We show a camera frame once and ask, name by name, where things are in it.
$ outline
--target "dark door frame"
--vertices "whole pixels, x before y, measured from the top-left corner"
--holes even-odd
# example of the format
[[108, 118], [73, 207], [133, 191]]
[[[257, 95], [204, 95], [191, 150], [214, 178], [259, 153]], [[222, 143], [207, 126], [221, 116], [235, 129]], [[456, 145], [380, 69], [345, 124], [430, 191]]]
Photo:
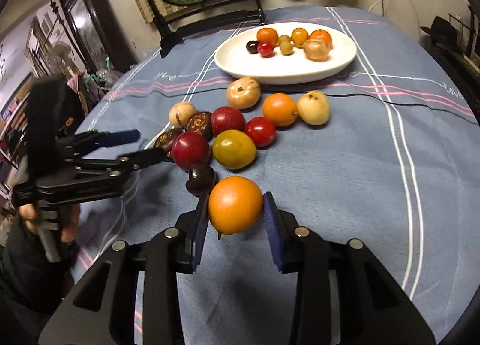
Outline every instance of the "dark door frame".
[[[90, 56], [77, 27], [75, 21], [71, 15], [71, 8], [75, 5], [77, 0], [59, 0], [60, 5], [65, 14], [65, 18], [69, 24], [69, 27], [73, 33], [75, 41], [85, 58], [87, 70], [89, 73], [95, 73], [98, 67], [95, 65], [92, 57]], [[110, 60], [115, 70], [121, 72], [127, 72], [131, 65], [137, 63], [133, 54], [130, 51], [128, 44], [122, 37], [121, 29], [115, 20], [113, 11], [110, 7], [108, 0], [83, 0], [85, 6], [92, 18], [92, 22], [97, 30], [98, 36], [105, 48], [106, 53], [110, 57]]]

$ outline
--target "onion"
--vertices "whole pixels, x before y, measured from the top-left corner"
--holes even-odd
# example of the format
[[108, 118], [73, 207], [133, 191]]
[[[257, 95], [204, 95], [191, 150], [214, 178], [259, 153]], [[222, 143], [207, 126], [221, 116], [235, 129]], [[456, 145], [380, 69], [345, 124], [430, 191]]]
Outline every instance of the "onion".
[[169, 122], [174, 127], [185, 127], [188, 119], [196, 112], [194, 105], [187, 101], [176, 103], [169, 112]]
[[309, 39], [303, 44], [303, 51], [308, 59], [325, 62], [328, 59], [330, 47], [323, 40]]
[[300, 97], [297, 103], [298, 115], [310, 125], [322, 125], [330, 118], [330, 103], [319, 90], [313, 90]]
[[240, 78], [226, 88], [226, 100], [231, 107], [246, 109], [260, 99], [260, 84], [253, 78]]

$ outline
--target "tangerine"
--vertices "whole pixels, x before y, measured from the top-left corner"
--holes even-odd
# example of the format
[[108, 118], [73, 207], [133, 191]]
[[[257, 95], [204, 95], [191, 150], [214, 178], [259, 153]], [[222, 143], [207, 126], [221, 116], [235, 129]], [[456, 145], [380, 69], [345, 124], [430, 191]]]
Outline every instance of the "tangerine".
[[275, 47], [278, 42], [278, 33], [273, 28], [262, 28], [257, 32], [257, 40], [267, 41]]
[[308, 32], [303, 28], [295, 28], [292, 32], [292, 41], [298, 48], [303, 48], [303, 43], [308, 40]]
[[256, 183], [241, 176], [221, 180], [208, 200], [210, 223], [222, 234], [249, 229], [260, 217], [262, 208], [262, 191]]
[[328, 48], [332, 49], [332, 35], [328, 33], [325, 29], [317, 29], [313, 31], [309, 37], [310, 39], [323, 40], [327, 43]]
[[298, 109], [292, 97], [285, 93], [275, 93], [263, 102], [262, 113], [277, 127], [286, 127], [295, 121]]

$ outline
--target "green olive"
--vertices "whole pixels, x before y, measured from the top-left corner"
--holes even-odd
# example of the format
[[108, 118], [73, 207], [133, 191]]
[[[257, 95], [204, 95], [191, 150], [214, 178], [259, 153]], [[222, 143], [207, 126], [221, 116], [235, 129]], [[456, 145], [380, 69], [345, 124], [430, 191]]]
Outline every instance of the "green olive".
[[283, 55], [290, 55], [293, 51], [293, 45], [290, 41], [282, 41], [280, 43], [280, 52]]
[[287, 36], [287, 35], [282, 35], [278, 38], [278, 45], [282, 44], [282, 42], [284, 41], [288, 41], [290, 42], [291, 39], [290, 39], [290, 36]]

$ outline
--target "hand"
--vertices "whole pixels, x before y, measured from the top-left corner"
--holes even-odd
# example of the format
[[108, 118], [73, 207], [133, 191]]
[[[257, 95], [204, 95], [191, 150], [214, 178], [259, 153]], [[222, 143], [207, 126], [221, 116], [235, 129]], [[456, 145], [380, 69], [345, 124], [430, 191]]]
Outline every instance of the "hand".
[[[32, 234], [37, 234], [37, 228], [31, 222], [37, 215], [37, 211], [33, 204], [27, 204], [19, 208], [20, 217], [25, 221], [27, 229]], [[78, 233], [78, 218], [80, 216], [80, 205], [74, 204], [70, 212], [70, 224], [61, 230], [61, 241], [69, 243], [75, 239]]]

